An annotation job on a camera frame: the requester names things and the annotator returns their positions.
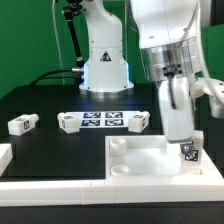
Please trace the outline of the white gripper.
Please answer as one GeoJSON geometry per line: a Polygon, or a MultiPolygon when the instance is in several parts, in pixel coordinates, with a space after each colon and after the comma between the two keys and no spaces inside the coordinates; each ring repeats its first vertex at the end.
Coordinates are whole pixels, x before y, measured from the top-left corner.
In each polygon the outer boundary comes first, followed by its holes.
{"type": "Polygon", "coordinates": [[[169,143],[181,143],[182,154],[192,154],[194,118],[186,77],[162,81],[158,89],[163,132],[169,143]]]}

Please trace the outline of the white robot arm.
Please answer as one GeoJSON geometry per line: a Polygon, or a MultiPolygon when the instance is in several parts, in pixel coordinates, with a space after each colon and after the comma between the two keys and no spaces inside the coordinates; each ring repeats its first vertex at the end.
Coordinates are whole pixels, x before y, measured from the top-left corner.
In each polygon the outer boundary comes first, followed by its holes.
{"type": "MultiPolygon", "coordinates": [[[[163,131],[184,154],[193,142],[194,75],[203,69],[200,43],[200,0],[129,0],[139,32],[146,77],[158,88],[163,131]]],[[[105,10],[103,0],[83,0],[89,36],[80,92],[104,98],[133,87],[122,56],[122,23],[105,10]]]]}

